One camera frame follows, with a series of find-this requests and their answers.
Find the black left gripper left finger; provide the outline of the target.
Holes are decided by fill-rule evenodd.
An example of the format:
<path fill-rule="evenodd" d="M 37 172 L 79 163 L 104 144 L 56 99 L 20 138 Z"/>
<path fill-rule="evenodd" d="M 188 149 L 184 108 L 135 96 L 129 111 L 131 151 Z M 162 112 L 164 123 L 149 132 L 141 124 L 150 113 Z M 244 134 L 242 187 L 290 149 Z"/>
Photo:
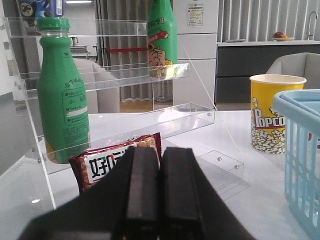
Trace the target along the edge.
<path fill-rule="evenodd" d="M 152 147 L 129 147 L 100 181 L 31 220 L 20 240 L 156 240 L 159 161 Z"/>

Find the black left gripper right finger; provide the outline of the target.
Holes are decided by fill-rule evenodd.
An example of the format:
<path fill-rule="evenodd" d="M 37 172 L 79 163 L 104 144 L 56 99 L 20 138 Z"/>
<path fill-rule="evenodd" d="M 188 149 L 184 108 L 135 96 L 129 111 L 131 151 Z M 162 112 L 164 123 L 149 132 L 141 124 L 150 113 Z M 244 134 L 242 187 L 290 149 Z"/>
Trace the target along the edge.
<path fill-rule="evenodd" d="M 159 170 L 161 240 L 252 240 L 201 170 L 190 148 L 168 147 Z"/>

